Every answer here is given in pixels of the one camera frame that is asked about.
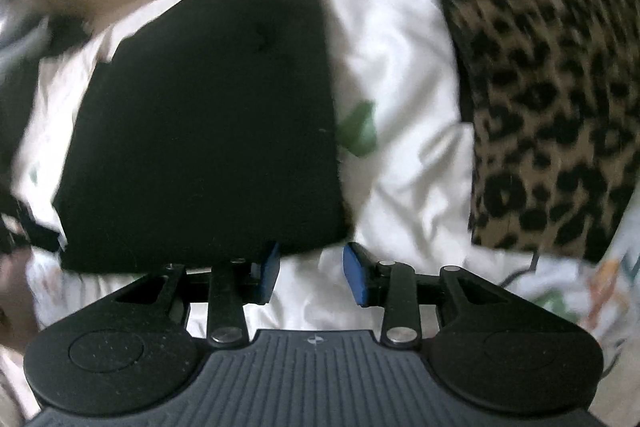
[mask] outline grooved surface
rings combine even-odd
[[[418,355],[369,331],[261,331],[211,355],[182,394],[118,419],[47,410],[31,427],[597,427],[585,411],[542,420],[496,417],[443,391]]]

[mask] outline black fabric pad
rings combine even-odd
[[[254,259],[346,235],[319,0],[183,0],[98,64],[54,200],[65,269]]]

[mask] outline screw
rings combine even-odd
[[[235,326],[224,326],[214,330],[209,339],[219,344],[231,344],[242,339],[242,330]]]
[[[386,330],[386,337],[394,344],[407,344],[418,338],[418,333],[412,328],[398,326]]]

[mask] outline leopard print fabric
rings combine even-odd
[[[472,240],[598,261],[640,169],[639,0],[442,0],[476,130]]]

